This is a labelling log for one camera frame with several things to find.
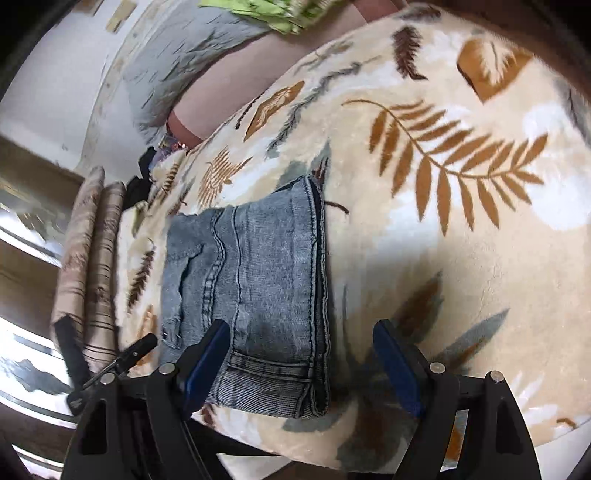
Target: white wall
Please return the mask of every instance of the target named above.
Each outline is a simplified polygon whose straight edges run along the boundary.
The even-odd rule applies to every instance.
[[[105,26],[119,1],[105,0],[94,17],[71,12],[41,39],[0,103],[0,135],[61,167],[76,168],[102,79],[152,2],[135,0],[135,11],[112,34]],[[133,152],[141,154],[144,146],[131,123],[120,125],[117,134],[115,144],[129,137]],[[138,157],[125,161],[135,164]]]

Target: black clamp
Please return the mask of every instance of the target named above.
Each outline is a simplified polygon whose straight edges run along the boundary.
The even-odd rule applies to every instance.
[[[374,327],[374,348],[402,407],[419,419],[395,480],[540,480],[525,421],[502,373],[454,375],[429,363],[389,320]],[[455,469],[441,471],[458,410],[468,410]]]

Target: gray pillow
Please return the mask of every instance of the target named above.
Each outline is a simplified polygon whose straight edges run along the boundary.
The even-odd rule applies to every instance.
[[[150,143],[176,99],[197,74],[225,52],[269,26],[196,0],[180,4],[124,72],[134,125]]]

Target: fleece blanket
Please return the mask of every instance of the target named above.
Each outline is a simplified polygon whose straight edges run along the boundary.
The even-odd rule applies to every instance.
[[[455,372],[503,372],[534,443],[559,437],[591,406],[590,118],[532,53],[439,8],[346,34],[154,172],[150,199],[120,225],[120,342],[159,331],[171,215],[257,200],[312,172],[326,201],[329,411],[196,417],[295,460],[394,472],[415,424],[372,354],[374,323],[392,318]]]

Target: blue denim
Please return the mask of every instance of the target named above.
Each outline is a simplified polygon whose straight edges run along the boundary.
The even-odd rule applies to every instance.
[[[163,362],[213,320],[232,332],[208,401],[275,417],[323,415],[330,335],[322,191],[300,177],[257,202],[178,215],[168,232]]]

